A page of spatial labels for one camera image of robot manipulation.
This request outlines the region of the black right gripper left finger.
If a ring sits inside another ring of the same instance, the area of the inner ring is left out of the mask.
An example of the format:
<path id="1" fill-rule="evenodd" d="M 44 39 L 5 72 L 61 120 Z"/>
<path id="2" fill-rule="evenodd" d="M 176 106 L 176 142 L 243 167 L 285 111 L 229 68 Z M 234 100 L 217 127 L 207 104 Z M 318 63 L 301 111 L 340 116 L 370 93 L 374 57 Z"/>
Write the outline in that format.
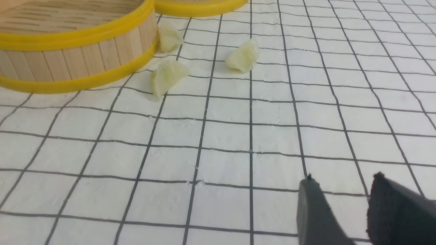
<path id="1" fill-rule="evenodd" d="M 300 245 L 354 245 L 346 236 L 318 182 L 311 175 L 299 183 L 296 226 Z"/>

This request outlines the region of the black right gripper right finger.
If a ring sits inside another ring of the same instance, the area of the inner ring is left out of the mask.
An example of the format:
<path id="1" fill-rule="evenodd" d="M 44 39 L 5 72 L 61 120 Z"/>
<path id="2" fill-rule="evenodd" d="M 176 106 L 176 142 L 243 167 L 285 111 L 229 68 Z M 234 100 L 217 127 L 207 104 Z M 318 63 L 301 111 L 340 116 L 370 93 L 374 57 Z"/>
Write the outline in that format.
<path id="1" fill-rule="evenodd" d="M 370 193 L 367 233 L 374 245 L 434 245 L 435 202 L 378 172 Z"/>

